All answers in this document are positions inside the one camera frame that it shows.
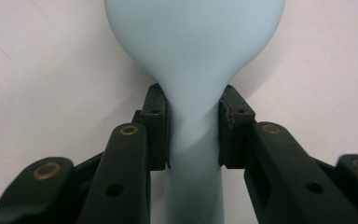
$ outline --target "inflated balloon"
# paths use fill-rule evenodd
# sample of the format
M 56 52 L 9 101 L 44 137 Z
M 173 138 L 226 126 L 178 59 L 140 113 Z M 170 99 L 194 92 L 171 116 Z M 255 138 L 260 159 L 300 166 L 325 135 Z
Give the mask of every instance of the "inflated balloon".
M 172 106 L 165 222 L 224 223 L 217 105 L 269 42 L 284 0 L 105 0 L 120 45 Z

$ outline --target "white surface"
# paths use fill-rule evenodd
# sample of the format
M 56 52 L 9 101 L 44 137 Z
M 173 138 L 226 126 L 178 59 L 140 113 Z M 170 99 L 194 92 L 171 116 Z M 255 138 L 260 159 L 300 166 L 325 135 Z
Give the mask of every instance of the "white surface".
M 120 48 L 103 1 L 0 1 L 0 194 L 48 156 L 104 150 L 154 81 Z M 358 1 L 286 2 L 265 50 L 232 84 L 257 120 L 285 126 L 313 157 L 358 153 Z M 153 176 L 161 223 L 163 175 Z M 241 171 L 224 171 L 226 223 L 256 223 Z

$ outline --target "screw hole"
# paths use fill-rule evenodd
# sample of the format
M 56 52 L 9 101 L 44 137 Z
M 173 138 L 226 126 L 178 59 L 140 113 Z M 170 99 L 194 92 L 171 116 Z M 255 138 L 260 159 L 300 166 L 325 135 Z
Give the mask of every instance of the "screw hole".
M 133 135 L 138 132 L 138 128 L 135 126 L 126 126 L 120 129 L 120 133 L 124 135 Z
M 111 198 L 116 198 L 124 192 L 124 186 L 120 184 L 114 184 L 106 189 L 106 195 Z
M 61 166 L 57 162 L 48 162 L 34 170 L 33 175 L 37 180 L 49 179 L 59 173 Z
M 279 129 L 277 126 L 275 125 L 271 125 L 271 124 L 266 124 L 263 126 L 263 131 L 266 133 L 280 133 L 281 129 Z
M 324 193 L 324 188 L 319 183 L 314 181 L 306 182 L 305 188 L 312 193 L 316 193 L 316 194 Z

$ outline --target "black mechanical linkage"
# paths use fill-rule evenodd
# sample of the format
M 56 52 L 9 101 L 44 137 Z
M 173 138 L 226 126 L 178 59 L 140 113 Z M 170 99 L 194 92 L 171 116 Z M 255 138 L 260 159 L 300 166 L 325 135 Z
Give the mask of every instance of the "black mechanical linkage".
M 171 110 L 151 86 L 132 123 L 116 127 L 105 152 L 75 168 L 46 158 L 25 168 L 0 199 L 0 224 L 150 222 L 150 171 L 169 164 Z M 245 169 L 261 224 L 358 224 L 358 155 L 337 166 L 310 157 L 275 123 L 227 86 L 219 102 L 219 164 Z

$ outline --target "light blue balloon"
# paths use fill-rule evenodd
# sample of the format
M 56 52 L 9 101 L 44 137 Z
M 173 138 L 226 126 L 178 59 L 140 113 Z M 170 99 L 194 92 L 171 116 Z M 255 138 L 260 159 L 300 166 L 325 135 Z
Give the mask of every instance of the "light blue balloon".
M 224 223 L 217 102 L 269 42 L 284 0 L 105 0 L 120 45 L 172 106 L 166 223 Z

